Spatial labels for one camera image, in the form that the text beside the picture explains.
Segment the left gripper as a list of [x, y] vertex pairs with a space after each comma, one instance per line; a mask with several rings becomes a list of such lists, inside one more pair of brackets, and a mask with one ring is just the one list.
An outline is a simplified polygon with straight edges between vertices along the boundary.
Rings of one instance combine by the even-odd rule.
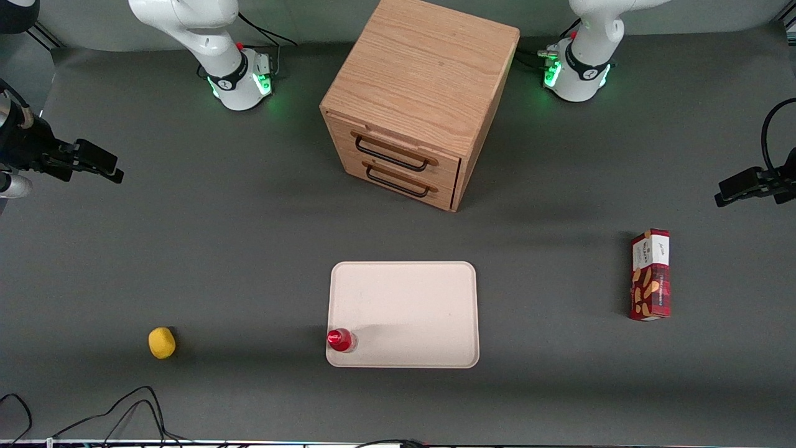
[[774, 196], [777, 205], [795, 199], [795, 153], [792, 148], [785, 164], [773, 169], [774, 178], [768, 170], [749, 167], [719, 183], [720, 191], [714, 196], [716, 206], [727, 207], [734, 202], [749, 198]]

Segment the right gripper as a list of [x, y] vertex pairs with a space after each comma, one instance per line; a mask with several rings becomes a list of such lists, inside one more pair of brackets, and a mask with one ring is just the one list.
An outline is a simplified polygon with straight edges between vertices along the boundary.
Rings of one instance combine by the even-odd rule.
[[36, 171], [69, 182], [72, 171], [99, 175], [121, 184], [124, 173], [117, 168], [118, 157], [86, 139], [70, 144], [57, 139], [49, 124], [35, 118], [30, 128], [21, 128], [23, 117], [9, 114], [1, 131], [1, 162], [19, 171]]

